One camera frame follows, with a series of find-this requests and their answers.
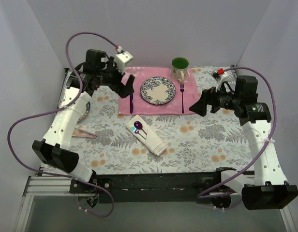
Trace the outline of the iridescent blue fork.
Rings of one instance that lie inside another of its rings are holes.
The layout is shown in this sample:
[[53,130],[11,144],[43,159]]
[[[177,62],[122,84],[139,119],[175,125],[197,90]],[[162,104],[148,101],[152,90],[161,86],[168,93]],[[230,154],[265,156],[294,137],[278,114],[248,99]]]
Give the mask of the iridescent blue fork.
[[146,138],[142,134],[140,134],[139,130],[134,125],[130,125],[129,127],[135,134],[140,135],[144,140],[146,140]]

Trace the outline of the white cloth napkin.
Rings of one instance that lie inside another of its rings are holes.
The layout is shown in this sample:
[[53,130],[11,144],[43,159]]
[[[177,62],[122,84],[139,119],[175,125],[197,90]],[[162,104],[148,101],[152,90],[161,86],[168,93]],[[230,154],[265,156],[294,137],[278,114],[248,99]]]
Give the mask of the white cloth napkin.
[[[144,140],[140,135],[135,134],[131,129],[130,125],[134,125],[134,122],[140,121],[143,125],[144,131],[139,130],[140,134],[142,134],[146,140]],[[125,124],[127,130],[132,133],[142,144],[144,144],[147,149],[156,156],[160,156],[166,150],[166,143],[159,137],[159,135],[149,126],[143,118],[139,115],[134,116],[130,121]]]

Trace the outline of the purple spoon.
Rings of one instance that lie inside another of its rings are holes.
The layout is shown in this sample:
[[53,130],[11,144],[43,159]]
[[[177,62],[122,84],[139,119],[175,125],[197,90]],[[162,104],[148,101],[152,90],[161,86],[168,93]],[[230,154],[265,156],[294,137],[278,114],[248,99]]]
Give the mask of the purple spoon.
[[144,129],[143,129],[143,125],[142,125],[142,123],[141,123],[140,121],[136,121],[136,122],[134,122],[134,126],[135,126],[138,130],[143,131],[143,132],[145,133],[145,135],[147,135],[147,133],[144,131]]

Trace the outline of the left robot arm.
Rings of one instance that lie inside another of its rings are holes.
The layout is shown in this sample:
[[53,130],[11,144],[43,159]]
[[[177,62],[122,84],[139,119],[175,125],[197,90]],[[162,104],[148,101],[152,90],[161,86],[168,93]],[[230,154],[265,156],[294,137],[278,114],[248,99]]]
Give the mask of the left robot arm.
[[127,51],[109,57],[105,51],[88,50],[85,62],[72,71],[66,83],[61,102],[63,110],[56,114],[42,140],[33,142],[32,149],[44,164],[81,180],[80,187],[86,193],[97,189],[96,173],[80,162],[77,153],[68,150],[74,129],[100,86],[108,86],[121,98],[133,94],[134,76],[130,75],[126,84],[122,83],[126,65],[132,59]]

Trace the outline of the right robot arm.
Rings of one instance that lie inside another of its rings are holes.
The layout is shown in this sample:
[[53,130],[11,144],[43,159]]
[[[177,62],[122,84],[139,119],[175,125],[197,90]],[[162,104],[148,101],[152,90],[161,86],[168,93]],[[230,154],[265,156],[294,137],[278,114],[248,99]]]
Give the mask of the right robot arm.
[[207,106],[211,113],[219,109],[233,110],[245,133],[253,158],[254,179],[244,176],[244,171],[220,169],[220,176],[213,179],[213,186],[199,193],[198,198],[208,197],[212,190],[224,192],[231,188],[241,195],[248,210],[282,209],[298,196],[296,185],[290,185],[276,154],[272,134],[275,123],[265,103],[257,101],[258,81],[253,76],[239,76],[235,90],[225,88],[205,89],[201,98],[189,110],[206,116]]

